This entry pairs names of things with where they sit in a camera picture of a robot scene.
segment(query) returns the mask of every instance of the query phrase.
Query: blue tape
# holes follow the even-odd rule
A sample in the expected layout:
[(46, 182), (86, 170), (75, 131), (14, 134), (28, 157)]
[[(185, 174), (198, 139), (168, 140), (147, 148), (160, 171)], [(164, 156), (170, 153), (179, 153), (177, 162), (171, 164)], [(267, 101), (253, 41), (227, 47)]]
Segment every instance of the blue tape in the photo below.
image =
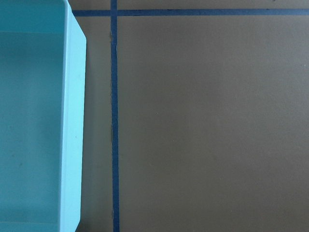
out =
[[(309, 15), (309, 9), (174, 9), (118, 10), (118, 16), (177, 16), (177, 15)], [(110, 16), (109, 10), (73, 11), (75, 16)]]
[(118, 160), (118, 60), (117, 60), (117, 0), (111, 0), (112, 55), (112, 208), (113, 232), (119, 226), (119, 160)]
[(75, 17), (111, 16), (110, 10), (72, 11)]

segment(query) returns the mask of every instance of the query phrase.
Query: blue plastic bin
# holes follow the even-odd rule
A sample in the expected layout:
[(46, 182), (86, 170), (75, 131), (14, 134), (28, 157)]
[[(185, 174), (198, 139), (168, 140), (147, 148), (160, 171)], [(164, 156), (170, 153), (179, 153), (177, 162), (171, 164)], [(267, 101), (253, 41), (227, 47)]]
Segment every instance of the blue plastic bin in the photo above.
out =
[(0, 1), (0, 232), (78, 225), (85, 47), (66, 0)]

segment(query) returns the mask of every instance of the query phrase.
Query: light blue bin edge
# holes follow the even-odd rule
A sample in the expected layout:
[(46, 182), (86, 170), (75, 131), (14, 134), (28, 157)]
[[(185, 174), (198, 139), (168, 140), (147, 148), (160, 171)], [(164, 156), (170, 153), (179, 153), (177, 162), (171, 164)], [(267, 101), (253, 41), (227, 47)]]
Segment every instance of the light blue bin edge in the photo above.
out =
[(68, 1), (63, 1), (65, 26), (58, 231), (74, 232), (80, 221), (81, 209), (86, 38)]

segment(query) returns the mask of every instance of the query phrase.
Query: teal container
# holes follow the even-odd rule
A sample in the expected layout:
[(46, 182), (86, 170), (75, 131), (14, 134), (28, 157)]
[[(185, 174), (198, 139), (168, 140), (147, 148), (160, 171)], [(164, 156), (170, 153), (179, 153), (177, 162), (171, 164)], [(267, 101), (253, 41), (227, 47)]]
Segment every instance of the teal container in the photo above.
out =
[(79, 223), (85, 48), (66, 0), (0, 1), (0, 232)]

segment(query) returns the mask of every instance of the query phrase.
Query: gray surface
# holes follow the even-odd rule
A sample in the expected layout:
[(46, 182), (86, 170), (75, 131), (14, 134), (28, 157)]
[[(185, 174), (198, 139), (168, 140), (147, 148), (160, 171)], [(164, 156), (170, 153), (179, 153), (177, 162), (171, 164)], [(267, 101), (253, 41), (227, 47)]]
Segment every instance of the gray surface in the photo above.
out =
[(82, 213), (77, 231), (112, 232), (110, 19), (77, 20), (87, 38)]
[(308, 0), (118, 0), (119, 9), (309, 8)]
[(121, 231), (308, 230), (308, 24), (119, 18)]
[(110, 0), (69, 0), (72, 10), (109, 10)]

